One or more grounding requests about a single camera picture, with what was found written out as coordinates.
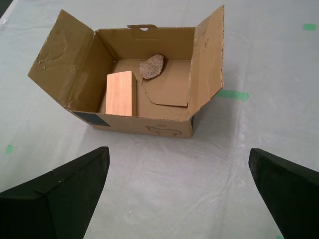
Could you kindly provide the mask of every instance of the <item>wrinkled plastic cover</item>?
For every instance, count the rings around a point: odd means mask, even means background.
[[[61,9],[95,30],[196,26],[222,4],[224,89],[250,96],[214,97],[192,139],[93,129],[27,77]],[[85,239],[275,239],[249,151],[319,171],[319,30],[303,30],[319,23],[318,9],[317,0],[20,0],[0,27],[0,191],[108,146]]]

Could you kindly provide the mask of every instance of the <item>green tape marker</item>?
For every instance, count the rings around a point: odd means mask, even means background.
[[[13,146],[12,145],[9,145],[7,148],[6,148],[6,154],[11,154],[13,152]]]
[[[316,31],[317,24],[304,24],[304,30],[306,31]]]
[[[246,101],[249,98],[249,93],[239,92],[239,91],[221,90],[220,92],[217,93],[217,96]]]

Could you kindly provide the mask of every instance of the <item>open cardboard box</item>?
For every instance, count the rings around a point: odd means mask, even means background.
[[[197,27],[96,31],[61,10],[28,76],[95,128],[190,138],[193,116],[223,87],[223,33],[224,6]],[[143,80],[139,65],[155,54],[164,70]],[[121,71],[136,76],[137,117],[105,114],[107,75]]]

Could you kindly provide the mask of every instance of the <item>gray rock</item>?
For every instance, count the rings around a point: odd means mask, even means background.
[[[140,64],[140,74],[144,79],[151,79],[159,76],[164,64],[164,57],[162,55],[155,55],[146,62]]]

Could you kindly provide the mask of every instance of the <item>light wood block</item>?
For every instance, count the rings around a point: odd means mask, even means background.
[[[136,78],[132,71],[108,75],[105,113],[117,116],[137,116]]]

